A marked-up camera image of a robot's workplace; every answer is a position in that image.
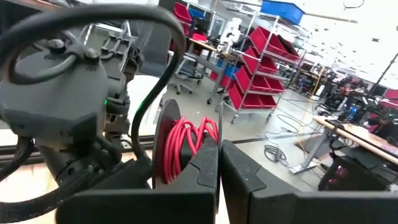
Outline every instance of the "blue bin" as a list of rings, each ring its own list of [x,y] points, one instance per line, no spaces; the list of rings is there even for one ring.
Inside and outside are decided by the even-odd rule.
[[[223,60],[224,59],[218,59],[218,61],[217,61],[217,67],[222,67],[223,66]],[[236,68],[234,68],[234,64],[231,64],[231,62],[228,62],[228,64],[227,64],[227,66],[226,66],[226,68],[225,68],[225,71],[224,71],[224,75],[226,76],[226,77],[231,77],[232,76],[232,74],[234,74],[235,75],[235,73],[239,70],[240,68],[238,68],[238,67],[236,67]]]
[[[201,11],[197,11],[195,9],[189,9],[189,14],[191,15],[192,18],[194,17],[199,17],[200,19],[205,18],[205,14]]]
[[[297,7],[293,3],[267,0],[262,2],[260,12],[280,16],[291,22],[293,25],[299,25],[301,18],[305,14],[301,8]]]

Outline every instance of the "red cable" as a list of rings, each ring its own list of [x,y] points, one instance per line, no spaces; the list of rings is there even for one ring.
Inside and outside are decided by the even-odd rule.
[[[175,121],[175,126],[167,136],[164,149],[163,160],[163,178],[167,184],[171,183],[176,176],[181,173],[180,152],[185,136],[187,136],[188,144],[192,150],[192,157],[198,152],[202,145],[205,130],[209,135],[218,142],[218,129],[216,123],[207,119],[205,116],[201,119],[199,128],[194,127],[191,121],[185,120],[182,116]],[[191,133],[194,133],[197,141],[194,144]]]

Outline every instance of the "metal wire shelving cart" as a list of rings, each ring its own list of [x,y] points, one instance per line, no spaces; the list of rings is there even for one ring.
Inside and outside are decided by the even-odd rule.
[[[254,114],[254,113],[268,114],[268,117],[267,117],[267,121],[268,121],[271,118],[274,111],[276,110],[277,105],[281,99],[281,96],[282,96],[284,90],[286,89],[287,85],[289,84],[290,79],[282,77],[280,75],[274,75],[273,72],[264,71],[264,69],[261,68],[261,64],[265,60],[268,60],[268,61],[271,61],[271,66],[273,65],[273,62],[275,62],[275,61],[284,62],[284,63],[291,64],[291,65],[298,65],[301,62],[301,58],[303,57],[303,55],[294,55],[295,57],[292,58],[292,57],[286,56],[284,54],[277,54],[275,52],[275,50],[273,50],[275,48],[273,48],[273,46],[271,46],[271,42],[272,42],[271,39],[277,38],[275,36],[275,30],[279,29],[279,24],[282,24],[282,26],[287,26],[291,29],[294,29],[296,32],[300,32],[301,34],[302,34],[302,31],[300,30],[299,27],[291,25],[288,21],[283,20],[279,16],[273,16],[273,15],[264,14],[261,12],[245,12],[242,10],[238,10],[238,12],[243,13],[243,14],[252,15],[252,19],[251,19],[248,30],[253,25],[253,22],[254,22],[255,18],[257,18],[257,17],[260,19],[267,20],[269,22],[273,22],[273,25],[272,25],[272,28],[270,31],[266,30],[266,32],[269,32],[269,34],[267,34],[267,36],[264,36],[265,37],[264,40],[266,42],[260,44],[260,45],[263,45],[263,47],[259,47],[258,44],[255,45],[256,40],[253,40],[251,35],[249,38],[247,38],[249,31],[245,35],[245,41],[251,41],[252,44],[254,45],[254,47],[252,47],[253,48],[252,52],[256,50],[257,56],[259,55],[259,57],[256,57],[256,54],[248,53],[248,51],[245,51],[245,52],[234,51],[236,54],[235,67],[236,67],[236,64],[238,61],[244,62],[242,67],[248,68],[249,66],[251,66],[250,70],[241,67],[241,69],[246,70],[246,73],[248,73],[249,79],[246,80],[245,85],[243,85],[241,82],[235,82],[235,84],[234,84],[234,81],[231,81],[231,79],[229,79],[228,84],[226,86],[227,93],[223,97],[221,97],[221,99],[220,99],[221,101],[218,104],[216,111],[222,111],[219,108],[220,106],[221,107],[225,106],[225,107],[231,109],[232,111],[234,111],[235,115],[231,120],[232,124],[234,124],[236,118],[239,117],[239,114]],[[235,79],[237,79],[237,77],[239,75],[241,75],[238,73],[239,73],[239,71],[234,74]],[[269,82],[271,82],[271,81],[273,83],[277,82],[277,83],[279,83],[279,85],[282,85],[280,83],[280,82],[282,82],[282,83],[284,83],[284,85],[282,85],[282,88],[280,88],[278,91],[256,91],[255,90],[256,88],[253,88],[254,87],[253,81],[256,79],[256,77],[265,77],[265,79]],[[225,102],[223,100],[223,98],[227,95],[231,99],[231,104],[228,104],[227,102]]]

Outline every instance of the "metal frame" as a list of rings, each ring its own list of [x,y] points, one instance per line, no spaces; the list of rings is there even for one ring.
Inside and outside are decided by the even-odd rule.
[[[260,62],[261,59],[263,58],[263,56],[267,56],[267,57],[273,58],[274,60],[287,62],[287,63],[293,64],[293,65],[295,65],[295,64],[297,64],[297,63],[299,63],[301,61],[301,60],[299,60],[299,62],[295,62],[293,60],[290,60],[290,59],[285,58],[285,57],[280,56],[280,55],[276,55],[276,54],[266,50],[268,45],[269,45],[269,42],[271,40],[271,37],[272,37],[273,33],[275,32],[275,30],[277,28],[278,22],[282,21],[282,23],[284,23],[284,24],[286,24],[287,22],[283,21],[283,19],[281,19],[279,16],[268,15],[268,14],[264,14],[264,13],[261,13],[261,12],[256,12],[256,13],[245,12],[245,11],[239,11],[239,12],[242,12],[244,14],[252,15],[252,19],[250,21],[248,31],[246,32],[246,35],[245,35],[245,40],[243,41],[243,43],[242,43],[242,45],[240,47],[240,50],[239,51],[235,51],[239,55],[239,57],[241,57],[242,55],[246,55],[244,52],[242,52],[242,49],[243,49],[243,45],[244,45],[244,43],[245,43],[245,41],[247,39],[246,37],[249,35],[250,27],[253,25],[253,22],[254,22],[255,18],[259,17],[260,19],[264,19],[266,17],[266,18],[270,18],[270,19],[274,20],[274,24],[273,24],[272,29],[270,31],[270,34],[269,34],[269,36],[267,38],[267,42],[266,42],[263,50],[261,51],[260,57],[259,58],[255,58],[255,59]],[[252,74],[249,86],[252,85],[252,82],[254,80],[254,76],[262,75],[262,76],[265,76],[265,77],[275,78],[275,79],[278,79],[278,80],[282,81],[284,83],[284,88],[285,89],[287,88],[287,85],[289,84],[289,80],[290,80],[289,78],[284,78],[284,77],[281,77],[279,75],[271,75],[271,74],[267,74],[267,73],[263,73],[263,72],[258,72],[259,66],[260,66],[260,63],[257,64],[256,69],[254,70],[254,73]],[[228,89],[230,83],[231,83],[231,79],[228,80],[228,83],[226,85],[226,89]],[[278,99],[276,101],[277,105],[279,104],[279,101],[280,101],[281,96],[282,96],[281,93],[278,93],[278,94],[275,94],[275,93],[263,93],[263,92],[252,91],[252,90],[246,90],[246,91],[242,91],[242,92],[244,92],[244,95],[243,95],[243,98],[242,98],[242,102],[240,103],[238,108],[235,108],[234,105],[229,105],[226,102],[223,102],[223,97],[221,97],[221,99],[220,99],[220,106],[221,107],[222,106],[226,106],[227,108],[229,108],[229,109],[231,109],[232,111],[235,112],[235,115],[234,115],[234,117],[231,120],[232,124],[235,122],[236,118],[239,117],[239,114],[242,114],[242,113],[249,113],[249,114],[252,114],[252,113],[264,113],[264,114],[268,114],[268,117],[267,117],[267,121],[268,121],[271,118],[271,116],[274,113],[274,111],[276,110],[277,106],[275,106],[275,108],[273,108],[273,109],[242,109],[242,105],[243,105],[248,93],[270,95],[270,96],[278,96]]]

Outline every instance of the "shelving unit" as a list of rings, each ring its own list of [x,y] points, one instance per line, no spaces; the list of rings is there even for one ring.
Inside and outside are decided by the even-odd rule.
[[[235,112],[235,115],[231,120],[232,124],[234,124],[239,114],[245,113],[268,114],[268,121],[274,113],[275,109],[277,108],[280,98],[290,81],[289,78],[284,78],[280,75],[274,74],[275,72],[277,72],[277,70],[274,68],[275,61],[296,65],[300,63],[302,56],[299,56],[297,53],[296,55],[288,53],[285,47],[279,42],[279,38],[275,36],[274,32],[277,28],[277,24],[279,22],[283,23],[283,25],[287,24],[287,22],[281,19],[279,16],[268,15],[261,12],[239,12],[252,15],[249,28],[252,26],[255,18],[257,17],[260,19],[266,19],[267,21],[274,21],[274,24],[270,31],[267,31],[264,28],[256,28],[256,30],[249,36],[249,38],[245,38],[245,41],[251,41],[254,47],[249,48],[245,52],[235,51],[235,53],[238,54],[238,59],[241,59],[241,61],[244,62],[244,65],[240,68],[240,70],[245,69],[245,71],[250,73],[248,75],[250,77],[250,81],[249,83],[247,83],[247,78],[239,80],[237,78],[237,74],[239,73],[239,71],[236,72],[236,74],[234,75],[237,78],[236,81],[233,83],[231,82],[231,79],[229,79],[226,85],[226,89],[228,90],[226,95],[228,95],[231,99],[231,104],[223,101],[224,97],[222,97],[222,102],[220,102],[219,106],[225,106]],[[291,27],[294,27],[296,31],[300,30],[293,25],[291,25]],[[257,80],[256,83],[258,84],[259,79],[256,77],[262,77],[264,78],[265,82],[271,83],[273,85],[276,84],[276,86],[271,86],[270,84],[267,84],[270,88],[269,90],[267,90],[266,85],[264,85],[262,88],[257,88],[253,85],[254,80]]]

